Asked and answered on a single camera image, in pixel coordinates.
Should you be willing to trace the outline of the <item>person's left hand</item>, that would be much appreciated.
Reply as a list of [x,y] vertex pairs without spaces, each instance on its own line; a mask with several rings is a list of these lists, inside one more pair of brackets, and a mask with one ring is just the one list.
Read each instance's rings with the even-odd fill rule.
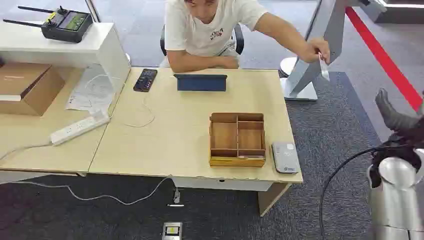
[[322,37],[311,38],[306,43],[306,49],[301,58],[307,63],[323,60],[326,64],[329,64],[331,62],[329,43]]

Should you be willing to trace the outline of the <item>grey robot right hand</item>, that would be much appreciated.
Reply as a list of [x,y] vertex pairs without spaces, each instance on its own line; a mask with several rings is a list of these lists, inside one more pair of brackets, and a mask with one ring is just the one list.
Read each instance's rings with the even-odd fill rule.
[[384,142],[386,146],[408,145],[418,149],[424,147],[424,103],[422,102],[416,115],[410,116],[398,112],[390,103],[388,92],[381,88],[375,103],[383,118],[384,124],[392,131],[391,136]]

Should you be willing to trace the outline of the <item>person's right hand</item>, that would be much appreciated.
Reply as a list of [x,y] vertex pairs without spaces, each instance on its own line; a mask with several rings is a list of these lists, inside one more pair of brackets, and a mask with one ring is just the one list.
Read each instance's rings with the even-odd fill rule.
[[224,69],[238,69],[239,59],[236,56],[219,56],[219,67]]

